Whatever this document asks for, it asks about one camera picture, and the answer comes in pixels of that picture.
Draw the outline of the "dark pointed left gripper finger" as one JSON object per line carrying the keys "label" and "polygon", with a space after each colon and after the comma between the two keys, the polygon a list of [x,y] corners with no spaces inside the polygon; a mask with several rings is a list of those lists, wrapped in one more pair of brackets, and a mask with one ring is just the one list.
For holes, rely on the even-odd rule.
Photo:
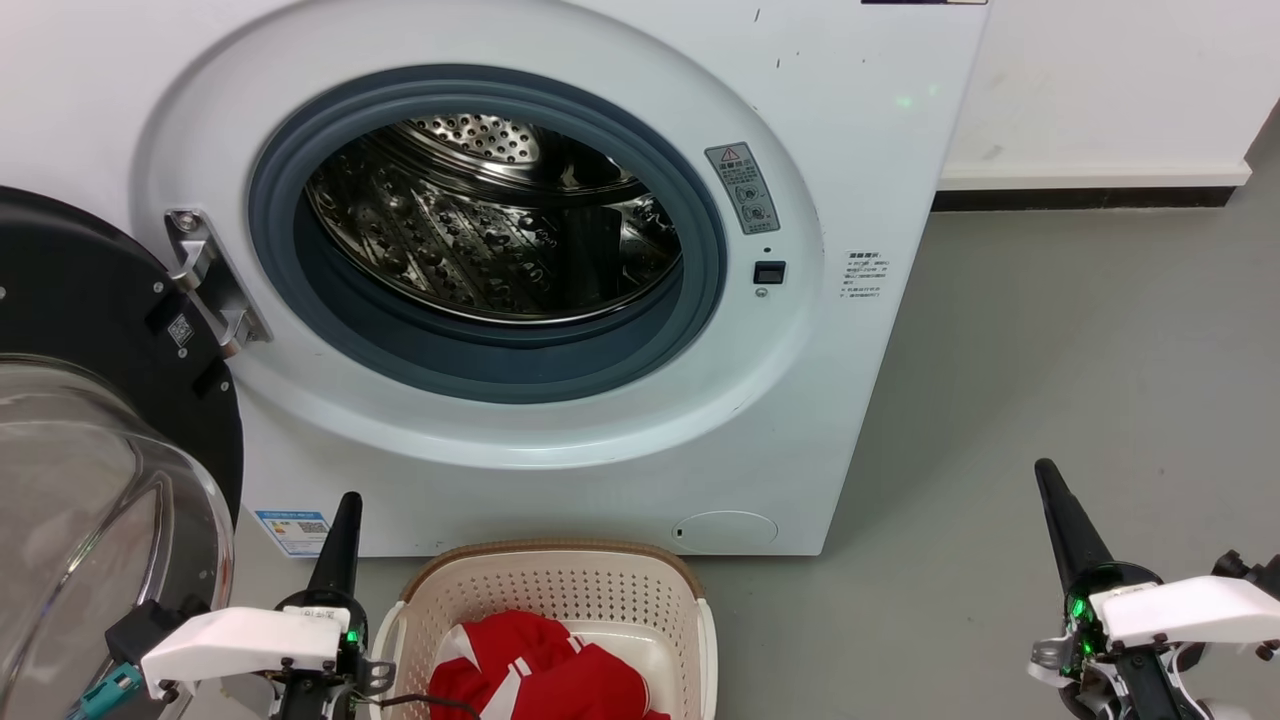
{"label": "dark pointed left gripper finger", "polygon": [[344,493],[305,589],[307,601],[355,597],[362,516],[362,496]]}

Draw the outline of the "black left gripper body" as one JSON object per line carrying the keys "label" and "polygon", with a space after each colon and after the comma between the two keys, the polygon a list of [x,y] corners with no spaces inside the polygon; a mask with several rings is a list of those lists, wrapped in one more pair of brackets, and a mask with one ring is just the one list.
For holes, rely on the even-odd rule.
{"label": "black left gripper body", "polygon": [[369,615],[351,591],[298,591],[275,607],[291,616],[335,623],[319,660],[285,655],[268,679],[275,691],[269,720],[358,720],[396,684],[396,662],[371,652]]}

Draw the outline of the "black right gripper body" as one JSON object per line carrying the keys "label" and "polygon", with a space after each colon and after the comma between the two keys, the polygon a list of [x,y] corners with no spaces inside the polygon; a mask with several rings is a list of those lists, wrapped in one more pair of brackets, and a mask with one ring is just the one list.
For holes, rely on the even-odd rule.
{"label": "black right gripper body", "polygon": [[1110,591],[1161,585],[1152,571],[1130,562],[1060,562],[1062,630],[1032,646],[1028,673],[1055,688],[1076,720],[1211,720],[1179,676],[1187,644],[1162,635],[1125,644],[1103,626],[1100,603]]}

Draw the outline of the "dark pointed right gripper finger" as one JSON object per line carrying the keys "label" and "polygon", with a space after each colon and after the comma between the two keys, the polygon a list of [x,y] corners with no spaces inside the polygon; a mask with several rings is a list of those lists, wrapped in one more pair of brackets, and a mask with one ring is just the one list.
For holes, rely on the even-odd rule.
{"label": "dark pointed right gripper finger", "polygon": [[1037,460],[1034,474],[1059,579],[1062,589],[1070,591],[1087,573],[1112,562],[1114,556],[1056,462]]}

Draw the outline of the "red garment with white stripes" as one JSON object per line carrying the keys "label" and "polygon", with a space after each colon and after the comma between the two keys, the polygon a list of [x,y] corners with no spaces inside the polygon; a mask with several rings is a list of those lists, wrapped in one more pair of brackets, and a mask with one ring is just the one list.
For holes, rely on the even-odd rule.
{"label": "red garment with white stripes", "polygon": [[643,675],[554,619],[504,611],[451,628],[431,720],[671,720]]}

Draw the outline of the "stainless steel washing machine drum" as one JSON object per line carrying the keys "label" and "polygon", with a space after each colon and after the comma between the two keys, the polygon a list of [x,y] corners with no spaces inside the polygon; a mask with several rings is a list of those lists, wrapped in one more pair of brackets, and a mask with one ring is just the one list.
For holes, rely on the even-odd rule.
{"label": "stainless steel washing machine drum", "polygon": [[471,322],[593,320],[645,299],[684,263],[675,223],[631,170],[522,119],[399,120],[334,151],[303,192],[365,275]]}

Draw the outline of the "washing machine glass door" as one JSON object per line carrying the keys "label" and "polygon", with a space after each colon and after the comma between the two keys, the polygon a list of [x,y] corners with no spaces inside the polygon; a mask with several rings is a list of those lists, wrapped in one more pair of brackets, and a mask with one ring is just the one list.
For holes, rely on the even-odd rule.
{"label": "washing machine glass door", "polygon": [[169,270],[0,187],[0,720],[63,720],[136,607],[227,603],[243,456],[224,352]]}

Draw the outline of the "blue white energy label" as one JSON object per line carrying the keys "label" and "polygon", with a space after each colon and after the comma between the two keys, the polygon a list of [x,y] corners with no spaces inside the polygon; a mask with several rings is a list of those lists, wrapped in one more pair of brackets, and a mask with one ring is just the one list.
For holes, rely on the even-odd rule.
{"label": "blue white energy label", "polygon": [[328,520],[315,511],[256,510],[253,515],[292,559],[317,559],[330,530]]}

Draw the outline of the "white front-load washing machine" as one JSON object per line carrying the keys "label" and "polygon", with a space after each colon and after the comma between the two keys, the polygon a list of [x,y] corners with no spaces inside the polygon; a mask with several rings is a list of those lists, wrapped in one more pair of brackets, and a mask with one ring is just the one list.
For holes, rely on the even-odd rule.
{"label": "white front-load washing machine", "polygon": [[[274,334],[224,356],[243,430],[238,514],[364,496],[362,553],[539,536],[682,551],[740,510],[759,555],[822,551],[987,26],[986,5],[859,0],[0,0],[0,187],[87,211],[172,273],[164,214],[195,208]],[[728,274],[682,354],[575,401],[402,386],[285,305],[250,233],[261,152],[310,99],[465,64],[582,88],[672,142],[713,193]],[[741,231],[704,150],[745,142],[781,228]],[[891,258],[838,297],[844,252]],[[787,263],[783,284],[754,263]]]}

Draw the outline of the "metal door hinge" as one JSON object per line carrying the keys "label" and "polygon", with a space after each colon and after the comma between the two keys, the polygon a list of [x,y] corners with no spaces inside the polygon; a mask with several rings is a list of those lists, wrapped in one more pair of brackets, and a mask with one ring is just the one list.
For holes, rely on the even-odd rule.
{"label": "metal door hinge", "polygon": [[274,334],[205,213],[195,208],[170,209],[164,214],[164,225],[179,261],[170,278],[193,300],[223,355],[233,357],[248,345],[273,341]]}

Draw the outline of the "grey rubber door gasket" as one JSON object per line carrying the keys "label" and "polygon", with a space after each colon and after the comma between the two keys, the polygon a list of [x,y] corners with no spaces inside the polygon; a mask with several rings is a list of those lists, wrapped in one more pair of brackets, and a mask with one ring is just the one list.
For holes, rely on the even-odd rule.
{"label": "grey rubber door gasket", "polygon": [[[332,243],[305,184],[326,158],[361,135],[445,114],[522,119],[608,154],[669,214],[684,247],[682,266],[621,311],[557,325],[440,314],[365,275]],[[484,404],[575,401],[658,372],[704,332],[728,274],[724,223],[713,193],[672,142],[582,88],[495,67],[402,67],[310,99],[261,152],[248,215],[266,277],[319,338],[402,386]]]}

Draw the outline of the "small printed text label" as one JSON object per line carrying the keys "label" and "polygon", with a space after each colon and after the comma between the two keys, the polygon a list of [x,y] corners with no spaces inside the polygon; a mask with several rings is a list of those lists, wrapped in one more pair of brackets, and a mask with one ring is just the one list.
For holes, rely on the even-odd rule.
{"label": "small printed text label", "polygon": [[879,299],[891,284],[891,258],[878,251],[849,250],[844,252],[838,281],[838,297],[851,301]]}

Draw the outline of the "round white filter cover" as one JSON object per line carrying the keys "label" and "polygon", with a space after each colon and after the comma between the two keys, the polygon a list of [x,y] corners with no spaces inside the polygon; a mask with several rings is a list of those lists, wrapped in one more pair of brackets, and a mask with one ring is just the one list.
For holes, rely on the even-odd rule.
{"label": "round white filter cover", "polygon": [[769,518],[740,510],[699,512],[678,521],[672,541],[687,553],[759,555],[774,542],[780,529]]}

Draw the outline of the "white and black baseboard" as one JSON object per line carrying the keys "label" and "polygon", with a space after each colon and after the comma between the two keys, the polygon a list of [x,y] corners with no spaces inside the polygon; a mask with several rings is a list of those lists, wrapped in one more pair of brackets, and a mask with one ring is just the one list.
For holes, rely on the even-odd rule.
{"label": "white and black baseboard", "polygon": [[947,167],[933,213],[1225,208],[1253,176],[1247,160],[1176,167]]}

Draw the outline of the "grey warning sticker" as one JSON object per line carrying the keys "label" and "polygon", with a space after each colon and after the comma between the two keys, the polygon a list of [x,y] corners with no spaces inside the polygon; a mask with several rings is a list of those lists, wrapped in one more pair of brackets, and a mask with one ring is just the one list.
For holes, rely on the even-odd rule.
{"label": "grey warning sticker", "polygon": [[764,234],[781,228],[765,177],[748,143],[712,146],[704,155],[730,197],[742,233]]}

